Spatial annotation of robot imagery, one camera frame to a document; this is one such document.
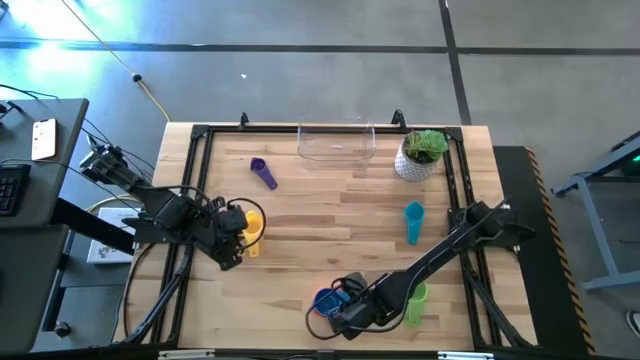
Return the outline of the black keyboard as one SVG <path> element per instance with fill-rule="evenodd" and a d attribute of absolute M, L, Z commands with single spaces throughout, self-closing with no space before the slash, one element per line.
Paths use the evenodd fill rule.
<path fill-rule="evenodd" d="M 27 164 L 0 166 L 0 217 L 15 217 L 30 179 Z"/>

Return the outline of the white printed booklet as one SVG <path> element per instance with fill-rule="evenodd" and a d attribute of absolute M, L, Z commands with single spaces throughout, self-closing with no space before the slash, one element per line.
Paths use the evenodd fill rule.
<path fill-rule="evenodd" d="M 98 211 L 98 217 L 106 222 L 119 227 L 127 233 L 134 235 L 135 229 L 123 222 L 125 218 L 136 218 L 139 208 L 101 208 Z M 88 264 L 105 265 L 105 264 L 124 264 L 131 263 L 132 255 L 111 248 L 103 243 L 92 240 L 87 255 L 86 262 Z"/>

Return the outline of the silver table bracket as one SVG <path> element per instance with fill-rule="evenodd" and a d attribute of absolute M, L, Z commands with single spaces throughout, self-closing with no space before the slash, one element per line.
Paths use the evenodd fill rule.
<path fill-rule="evenodd" d="M 212 349 L 181 349 L 160 351 L 157 360 L 211 360 L 215 359 Z"/>
<path fill-rule="evenodd" d="M 439 351 L 438 360 L 495 360 L 492 353 Z"/>

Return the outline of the purple measuring cup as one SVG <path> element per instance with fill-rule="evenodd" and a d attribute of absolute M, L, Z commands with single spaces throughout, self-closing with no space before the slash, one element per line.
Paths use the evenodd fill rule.
<path fill-rule="evenodd" d="M 258 157 L 252 158 L 250 162 L 250 170 L 256 174 L 270 190 L 275 190 L 278 187 L 278 184 L 264 159 Z"/>

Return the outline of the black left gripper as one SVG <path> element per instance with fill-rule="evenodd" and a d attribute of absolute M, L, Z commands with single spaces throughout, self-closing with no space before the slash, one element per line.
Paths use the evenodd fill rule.
<path fill-rule="evenodd" d="M 214 260 L 222 271 L 228 271 L 242 262 L 242 232 L 248 227 L 246 215 L 239 205 L 216 197 L 199 234 L 199 250 Z"/>

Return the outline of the clear plastic basket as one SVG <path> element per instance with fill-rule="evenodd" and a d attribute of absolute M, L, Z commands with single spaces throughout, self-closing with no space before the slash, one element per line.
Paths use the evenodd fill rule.
<path fill-rule="evenodd" d="M 297 129 L 298 155 L 319 163 L 362 163 L 376 152 L 372 122 L 317 123 L 302 119 Z"/>

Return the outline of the black desk leg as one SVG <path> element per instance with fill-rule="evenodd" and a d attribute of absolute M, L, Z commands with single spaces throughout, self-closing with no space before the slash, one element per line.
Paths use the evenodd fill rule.
<path fill-rule="evenodd" d="M 133 235 L 62 198 L 58 198 L 55 202 L 50 223 L 67 225 L 76 233 L 128 255 L 134 254 Z"/>

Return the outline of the turquoise measuring cup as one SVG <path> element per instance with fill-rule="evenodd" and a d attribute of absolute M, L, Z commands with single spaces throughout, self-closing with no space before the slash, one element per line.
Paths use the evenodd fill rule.
<path fill-rule="evenodd" d="M 403 214 L 407 225 L 407 243 L 416 245 L 420 238 L 425 210 L 420 202 L 413 201 L 406 206 Z"/>

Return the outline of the white smartphone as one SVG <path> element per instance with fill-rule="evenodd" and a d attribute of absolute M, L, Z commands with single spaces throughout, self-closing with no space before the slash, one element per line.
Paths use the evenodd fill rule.
<path fill-rule="evenodd" d="M 32 127 L 31 159 L 43 160 L 56 155 L 57 120 L 36 121 Z"/>

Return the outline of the black device with green light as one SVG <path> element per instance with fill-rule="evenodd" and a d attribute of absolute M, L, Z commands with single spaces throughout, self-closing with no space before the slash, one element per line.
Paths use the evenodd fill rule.
<path fill-rule="evenodd" d="M 640 177 L 640 152 L 622 162 L 620 171 L 624 176 Z"/>

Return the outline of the grey desk leg frame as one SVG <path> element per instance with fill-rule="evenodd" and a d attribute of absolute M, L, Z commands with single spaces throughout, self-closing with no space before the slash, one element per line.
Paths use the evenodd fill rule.
<path fill-rule="evenodd" d="M 572 174 L 551 188 L 556 197 L 578 191 L 601 254 L 606 274 L 583 283 L 587 291 L 640 284 L 640 269 L 618 268 L 609 239 L 640 245 L 640 177 L 624 176 L 620 165 L 640 152 L 640 130 L 621 140 L 591 169 Z"/>

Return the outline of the black hazard-striped floor mat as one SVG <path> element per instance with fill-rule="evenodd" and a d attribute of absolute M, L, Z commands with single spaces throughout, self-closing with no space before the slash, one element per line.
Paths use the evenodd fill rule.
<path fill-rule="evenodd" d="M 596 353 L 536 155 L 524 146 L 493 148 L 504 195 L 536 231 L 518 259 L 538 344 L 552 352 Z"/>

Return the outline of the green measuring cup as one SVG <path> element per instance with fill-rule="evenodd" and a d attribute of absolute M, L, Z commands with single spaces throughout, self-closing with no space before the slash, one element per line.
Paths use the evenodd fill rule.
<path fill-rule="evenodd" d="M 428 284 L 425 282 L 415 288 L 413 295 L 408 301 L 405 314 L 405 321 L 409 328 L 418 328 L 420 326 L 428 294 Z"/>

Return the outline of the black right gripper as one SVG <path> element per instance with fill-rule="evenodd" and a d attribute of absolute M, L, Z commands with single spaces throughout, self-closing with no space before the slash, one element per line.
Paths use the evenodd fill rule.
<path fill-rule="evenodd" d="M 387 308 L 376 297 L 349 300 L 347 293 L 336 292 L 335 302 L 339 307 L 327 316 L 331 329 L 347 340 L 370 330 L 373 324 L 385 326 L 395 317 L 395 310 Z"/>

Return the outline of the yellow measuring cup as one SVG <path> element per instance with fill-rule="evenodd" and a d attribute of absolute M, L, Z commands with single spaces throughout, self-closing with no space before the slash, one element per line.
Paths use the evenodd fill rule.
<path fill-rule="evenodd" d="M 259 243 L 261 238 L 261 232 L 264 228 L 264 220 L 261 214 L 253 210 L 249 210 L 245 214 L 248 227 L 243 230 L 244 245 L 247 246 L 247 251 L 250 257 L 259 256 Z"/>

